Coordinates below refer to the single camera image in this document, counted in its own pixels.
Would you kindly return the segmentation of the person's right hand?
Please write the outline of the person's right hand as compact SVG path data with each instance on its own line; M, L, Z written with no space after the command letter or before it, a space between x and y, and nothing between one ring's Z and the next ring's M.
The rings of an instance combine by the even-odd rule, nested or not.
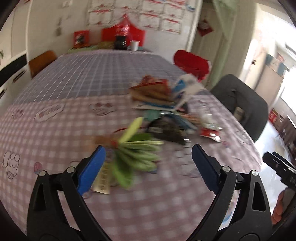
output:
M277 198L277 202L276 202L276 206L273 210L273 214L271 215L271 222L273 225L276 225L278 222L281 221L281 216L283 214L283 197L284 197L285 191L283 190L282 192L280 192L278 198Z

